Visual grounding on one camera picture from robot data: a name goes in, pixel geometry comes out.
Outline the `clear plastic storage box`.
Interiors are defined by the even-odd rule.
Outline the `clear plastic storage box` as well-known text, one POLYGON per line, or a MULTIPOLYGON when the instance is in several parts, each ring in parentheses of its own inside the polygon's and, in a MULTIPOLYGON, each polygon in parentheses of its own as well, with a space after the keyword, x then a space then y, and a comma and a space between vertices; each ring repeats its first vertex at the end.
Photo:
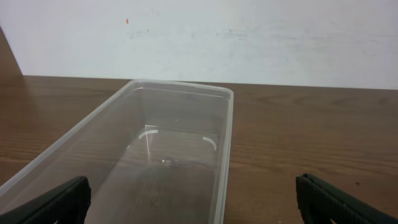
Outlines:
POLYGON ((1 215, 88 178, 84 223, 222 223, 233 92, 135 80, 1 186, 1 215))

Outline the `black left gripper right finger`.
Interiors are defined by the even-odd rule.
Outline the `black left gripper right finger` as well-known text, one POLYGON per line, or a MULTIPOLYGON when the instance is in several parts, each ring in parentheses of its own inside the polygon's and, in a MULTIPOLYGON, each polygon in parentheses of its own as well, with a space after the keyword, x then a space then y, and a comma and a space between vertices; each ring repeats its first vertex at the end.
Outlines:
POLYGON ((304 224, 397 224, 383 213, 312 174, 295 179, 304 224))

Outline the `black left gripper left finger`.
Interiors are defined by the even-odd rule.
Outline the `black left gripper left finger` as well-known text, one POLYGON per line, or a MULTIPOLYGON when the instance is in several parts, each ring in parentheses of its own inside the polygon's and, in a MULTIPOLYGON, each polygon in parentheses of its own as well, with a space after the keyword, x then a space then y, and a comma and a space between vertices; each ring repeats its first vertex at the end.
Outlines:
POLYGON ((88 178, 76 176, 1 215, 1 224, 84 224, 91 205, 88 178))

